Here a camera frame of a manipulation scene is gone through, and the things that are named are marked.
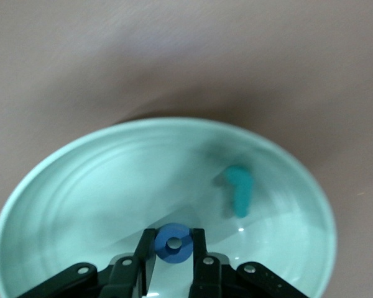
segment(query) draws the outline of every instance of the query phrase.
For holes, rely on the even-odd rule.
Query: table surface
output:
[[[295,155],[337,221],[324,297],[373,298],[373,0],[0,1],[0,210],[57,148],[170,115]]]

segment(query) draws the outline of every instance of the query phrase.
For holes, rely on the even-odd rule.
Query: blue washer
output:
[[[171,238],[181,240],[179,248],[170,248],[167,242]],[[159,229],[155,238],[155,251],[159,258],[171,263],[177,264],[186,261],[193,252],[193,241],[190,235],[190,229],[179,223],[168,223]]]

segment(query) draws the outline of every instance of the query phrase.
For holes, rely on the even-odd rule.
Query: black robotic claw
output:
[[[18,298],[141,298],[148,293],[156,254],[157,231],[145,229],[133,255],[123,256],[97,272],[78,263],[44,281]],[[234,270],[218,254],[206,249],[205,231],[191,230],[193,282],[189,298],[308,298],[267,269],[248,262]]]

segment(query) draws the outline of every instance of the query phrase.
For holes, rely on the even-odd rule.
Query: teal plastic piece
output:
[[[230,166],[225,170],[225,177],[234,186],[233,208],[239,218],[246,217],[253,190],[253,178],[250,171],[242,166]]]

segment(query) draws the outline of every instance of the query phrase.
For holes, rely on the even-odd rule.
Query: mint green bowl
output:
[[[249,215],[228,208],[218,177],[243,165],[255,180]],[[219,122],[147,119],[82,137],[38,164],[0,215],[0,296],[13,298],[82,261],[105,268],[146,227],[206,230],[209,251],[236,267],[258,261],[310,298],[324,292],[336,229],[323,191],[272,142]],[[150,296],[188,297],[191,259],[158,260]]]

